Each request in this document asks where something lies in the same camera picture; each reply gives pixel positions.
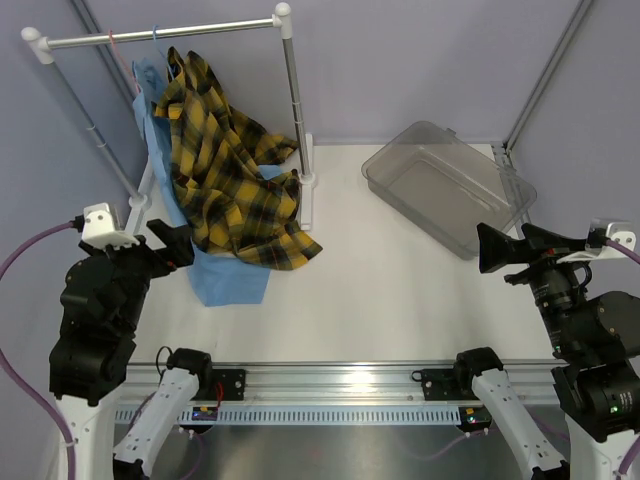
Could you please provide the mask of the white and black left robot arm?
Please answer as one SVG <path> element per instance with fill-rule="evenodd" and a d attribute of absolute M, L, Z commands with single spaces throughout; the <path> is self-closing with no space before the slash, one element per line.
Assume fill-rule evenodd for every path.
<path fill-rule="evenodd" d="M 60 301 L 60 337 L 49 357 L 49 389 L 65 424 L 68 468 L 75 479 L 148 479 L 179 414 L 215 384 L 209 354 L 177 349 L 156 392 L 120 441 L 115 413 L 123 393 L 135 332 L 150 283 L 192 264 L 186 226 L 151 220 L 163 242 L 117 229 L 104 212 L 86 216 L 80 247 L 87 258 L 67 273 Z"/>

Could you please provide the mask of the yellow plaid shirt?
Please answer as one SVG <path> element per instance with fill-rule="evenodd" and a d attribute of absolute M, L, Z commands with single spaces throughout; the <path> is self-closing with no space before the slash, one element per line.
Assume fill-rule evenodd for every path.
<path fill-rule="evenodd" d="M 269 133 L 234 108 L 214 72 L 201 66 L 188 73 L 196 88 L 178 109 L 184 115 L 172 137 L 173 179 L 186 189 L 180 206 L 189 214 L 195 246 L 208 254 L 231 254 L 244 263 L 291 271 L 322 250 L 298 227 L 298 172 L 267 178 L 264 166 L 283 164 L 296 141 Z"/>

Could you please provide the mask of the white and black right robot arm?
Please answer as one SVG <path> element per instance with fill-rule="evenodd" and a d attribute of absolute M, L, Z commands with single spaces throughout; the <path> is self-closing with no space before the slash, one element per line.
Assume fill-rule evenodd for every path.
<path fill-rule="evenodd" d="M 587 298 L 596 260 L 639 259 L 636 234 L 627 221 L 595 219 L 584 239 L 525 223 L 514 239 L 477 226 L 479 270 L 512 264 L 524 270 L 505 276 L 530 288 L 561 366 L 553 387 L 567 423 L 571 456 L 547 442 L 518 396 L 504 365 L 489 347 L 461 352 L 452 383 L 488 410 L 524 479 L 627 479 L 639 453 L 639 376 L 630 361 L 639 354 L 639 300 L 622 291 Z"/>

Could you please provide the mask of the light blue wire hanger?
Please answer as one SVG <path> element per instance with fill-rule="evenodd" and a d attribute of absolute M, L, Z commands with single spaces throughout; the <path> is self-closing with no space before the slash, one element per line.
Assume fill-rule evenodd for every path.
<path fill-rule="evenodd" d="M 158 54 L 161 56 L 165 66 L 166 66 L 166 70 L 167 70 L 167 73 L 169 75 L 170 80 L 174 81 L 175 78 L 176 78 L 175 66 L 170 62 L 168 53 L 161 48 L 160 42 L 158 40 L 157 30 L 158 30 L 158 25 L 154 24 L 153 27 L 152 27 L 153 45 L 156 48 Z"/>

